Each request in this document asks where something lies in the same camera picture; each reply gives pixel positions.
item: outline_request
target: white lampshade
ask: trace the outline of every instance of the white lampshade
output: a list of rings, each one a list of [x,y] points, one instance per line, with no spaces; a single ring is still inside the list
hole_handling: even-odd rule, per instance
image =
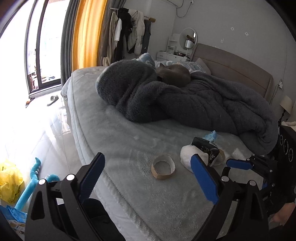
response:
[[[194,46],[194,43],[190,40],[185,41],[185,48],[191,49]]]
[[[296,101],[293,105],[293,108],[292,108],[292,111],[291,111],[291,115],[288,119],[288,122],[293,122],[293,121],[296,121]]]
[[[293,102],[288,96],[285,95],[279,105],[283,107],[289,114],[291,114]]]

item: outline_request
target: table lamp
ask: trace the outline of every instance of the table lamp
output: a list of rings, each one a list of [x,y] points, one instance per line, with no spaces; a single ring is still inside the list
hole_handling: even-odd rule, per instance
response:
[[[190,40],[185,41],[185,46],[184,47],[187,48],[187,52],[186,52],[185,57],[187,57],[188,50],[191,49],[193,46],[194,46],[194,43],[192,41],[190,41]]]
[[[296,121],[296,101],[295,101],[295,103],[293,105],[290,117],[288,119],[288,122],[293,122],[293,121]]]
[[[291,114],[293,102],[288,96],[285,95],[279,105],[284,108],[283,114],[278,121],[278,124],[280,125],[285,112],[287,111],[289,114]]]

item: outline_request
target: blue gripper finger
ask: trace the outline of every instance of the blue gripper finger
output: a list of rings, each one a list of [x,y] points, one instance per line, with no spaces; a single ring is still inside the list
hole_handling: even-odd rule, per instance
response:
[[[218,187],[208,172],[207,166],[198,154],[191,157],[190,165],[207,200],[211,201],[215,205],[219,200]]]
[[[85,167],[86,173],[82,178],[79,187],[80,195],[78,198],[81,203],[90,197],[91,192],[105,167],[105,156],[99,152],[89,165],[82,166],[82,168],[83,167]]]
[[[253,165],[249,161],[236,160],[236,159],[228,159],[226,162],[228,167],[238,168],[243,170],[249,170],[253,168]]]

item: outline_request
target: white wall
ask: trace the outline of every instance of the white wall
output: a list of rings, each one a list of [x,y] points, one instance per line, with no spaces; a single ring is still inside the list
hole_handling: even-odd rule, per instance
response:
[[[183,16],[188,6],[189,0],[184,0],[178,15]],[[278,89],[272,104],[277,117],[282,112],[279,102],[284,95],[295,100],[296,42],[265,0],[195,0],[186,17],[175,18],[173,33],[181,33],[186,27],[196,30],[199,43],[249,60],[269,72],[276,84],[283,78],[283,90]]]
[[[172,35],[176,8],[162,0],[127,0],[124,7],[139,10],[145,16],[156,19],[151,25],[148,48],[148,52],[156,59],[159,50],[166,50],[168,38]]]
[[[151,25],[151,36],[148,52],[156,60],[159,50],[166,50],[168,38],[172,35],[176,7],[162,0],[152,0],[149,17],[156,22]]]

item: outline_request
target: clothes rack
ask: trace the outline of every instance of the clothes rack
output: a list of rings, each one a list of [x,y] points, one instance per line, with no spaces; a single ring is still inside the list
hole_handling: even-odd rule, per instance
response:
[[[118,11],[118,8],[110,7],[109,9],[112,9],[112,10],[116,10],[116,11]],[[154,23],[154,22],[156,21],[155,18],[151,18],[151,17],[147,17],[147,16],[144,16],[144,17],[148,18],[148,20],[151,21],[152,23]]]

